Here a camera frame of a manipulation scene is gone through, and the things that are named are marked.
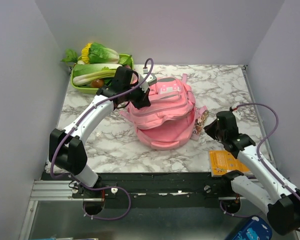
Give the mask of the pink student backpack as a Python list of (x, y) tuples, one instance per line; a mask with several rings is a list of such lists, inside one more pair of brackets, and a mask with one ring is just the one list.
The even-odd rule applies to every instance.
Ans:
[(188, 75), (181, 79), (163, 77), (149, 87), (151, 105), (141, 109), (130, 103), (120, 114), (134, 126), (141, 143), (155, 150), (172, 150), (197, 140), (194, 134), (199, 114), (208, 110), (196, 106), (192, 88), (187, 83)]

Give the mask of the upper toy cabbage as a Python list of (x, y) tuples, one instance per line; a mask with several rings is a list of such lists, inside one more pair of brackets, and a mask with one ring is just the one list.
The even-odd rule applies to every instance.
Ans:
[(118, 64), (120, 60), (115, 50), (97, 42), (90, 45), (87, 57), (90, 64)]

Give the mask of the yellow artificial flower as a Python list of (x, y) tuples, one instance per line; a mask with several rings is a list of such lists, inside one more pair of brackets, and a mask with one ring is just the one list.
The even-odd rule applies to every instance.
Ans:
[(89, 64), (89, 62), (90, 62), (89, 50), (90, 50), (91, 45), (92, 45), (92, 43), (87, 43), (85, 45), (85, 47), (81, 50), (81, 60), (86, 64)]

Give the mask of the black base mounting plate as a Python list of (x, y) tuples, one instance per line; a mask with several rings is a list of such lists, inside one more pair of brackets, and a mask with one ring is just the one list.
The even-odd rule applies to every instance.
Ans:
[(92, 191), (76, 183), (71, 198), (82, 200), (87, 212), (94, 214), (102, 209), (216, 208), (221, 200), (235, 213), (244, 195), (232, 189), (232, 176), (239, 178), (238, 171), (222, 177), (208, 172), (103, 173), (97, 187), (104, 190)]

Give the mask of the green artificial leaf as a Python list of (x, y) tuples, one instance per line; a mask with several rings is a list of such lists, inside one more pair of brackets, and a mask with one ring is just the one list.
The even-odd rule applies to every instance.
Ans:
[(77, 61), (78, 61), (77, 52), (71, 48), (67, 48), (64, 53), (64, 58), (62, 58), (61, 62), (76, 63)]

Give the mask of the brown toy mushroom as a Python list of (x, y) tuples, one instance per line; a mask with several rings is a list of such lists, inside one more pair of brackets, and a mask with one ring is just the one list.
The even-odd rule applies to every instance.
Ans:
[(103, 79), (96, 79), (90, 83), (91, 88), (101, 88), (105, 85), (105, 81)]

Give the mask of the orange yellow booklet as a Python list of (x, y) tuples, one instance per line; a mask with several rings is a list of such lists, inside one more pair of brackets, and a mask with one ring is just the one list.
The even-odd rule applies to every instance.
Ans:
[(234, 158), (226, 150), (211, 150), (209, 152), (210, 171), (212, 177), (221, 177), (226, 173), (238, 170), (246, 176), (252, 176), (252, 172), (239, 160)]

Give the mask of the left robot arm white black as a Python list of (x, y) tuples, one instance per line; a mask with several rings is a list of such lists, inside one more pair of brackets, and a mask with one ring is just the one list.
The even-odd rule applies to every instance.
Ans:
[(137, 108), (150, 106), (150, 86), (157, 81), (150, 71), (131, 83), (137, 72), (118, 67), (110, 85), (98, 89), (93, 101), (84, 112), (63, 130), (54, 129), (49, 136), (48, 160), (51, 167), (57, 166), (70, 173), (84, 185), (83, 191), (91, 198), (101, 191), (98, 174), (88, 165), (85, 143), (99, 123), (118, 105), (129, 102)]

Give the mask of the illustrated picture book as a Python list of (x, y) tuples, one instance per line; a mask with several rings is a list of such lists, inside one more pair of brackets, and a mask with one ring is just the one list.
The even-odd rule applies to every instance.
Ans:
[(195, 135), (199, 136), (202, 133), (204, 126), (205, 126), (205, 122), (206, 122), (209, 114), (210, 113), (208, 110), (205, 110), (199, 114), (198, 118), (195, 121), (194, 130), (193, 130), (193, 133)]

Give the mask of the blue pencil case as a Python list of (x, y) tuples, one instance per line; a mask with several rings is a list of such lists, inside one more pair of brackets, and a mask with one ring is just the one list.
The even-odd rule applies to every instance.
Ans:
[(227, 235), (226, 240), (271, 240), (273, 232), (267, 222), (256, 215), (245, 218)]

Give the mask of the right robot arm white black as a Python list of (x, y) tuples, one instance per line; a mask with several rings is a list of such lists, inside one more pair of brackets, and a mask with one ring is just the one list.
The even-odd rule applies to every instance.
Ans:
[(299, 229), (300, 188), (278, 172), (247, 134), (239, 132), (233, 112), (218, 112), (204, 131), (248, 167), (259, 182), (255, 184), (242, 172), (233, 170), (223, 175), (225, 180), (220, 183), (220, 191), (226, 196), (236, 193), (249, 200), (282, 236)]

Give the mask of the aluminium rail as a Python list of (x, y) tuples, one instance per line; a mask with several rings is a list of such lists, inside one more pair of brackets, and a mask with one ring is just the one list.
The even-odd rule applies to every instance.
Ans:
[(213, 178), (202, 174), (110, 174), (102, 177), (101, 185), (96, 190), (89, 190), (77, 182), (68, 180), (40, 180), (33, 185), (31, 197), (40, 201), (67, 199), (114, 199), (119, 194), (129, 193), (135, 196), (183, 196), (200, 194), (206, 198), (228, 198), (239, 194), (251, 199), (275, 202), (291, 194), (286, 185), (276, 182), (267, 190), (255, 179), (238, 176), (234, 180), (220, 177)]

